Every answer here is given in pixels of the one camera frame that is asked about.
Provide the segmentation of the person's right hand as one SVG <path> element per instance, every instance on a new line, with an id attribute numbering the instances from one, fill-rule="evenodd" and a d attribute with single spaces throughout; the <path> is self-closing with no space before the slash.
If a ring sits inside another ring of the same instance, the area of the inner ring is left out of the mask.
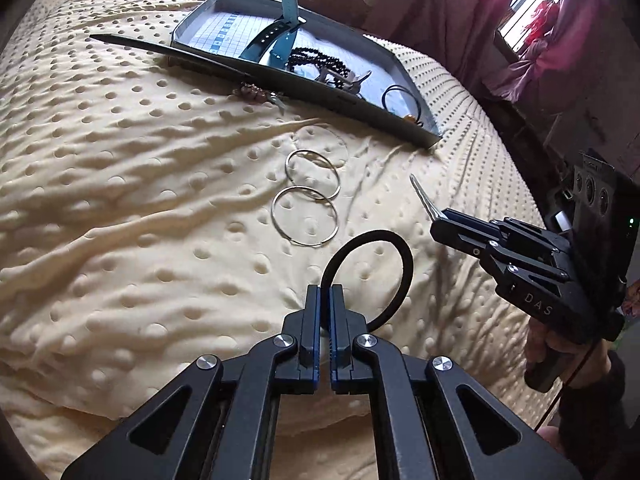
<path id="1" fill-rule="evenodd" d="M 551 350 L 561 353 L 564 396 L 560 423 L 536 430 L 556 450 L 574 462 L 597 462 L 611 451 L 613 434 L 624 426 L 620 399 L 625 391 L 624 368 L 608 344 L 574 344 L 531 318 L 525 345 L 529 364 L 540 364 Z"/>

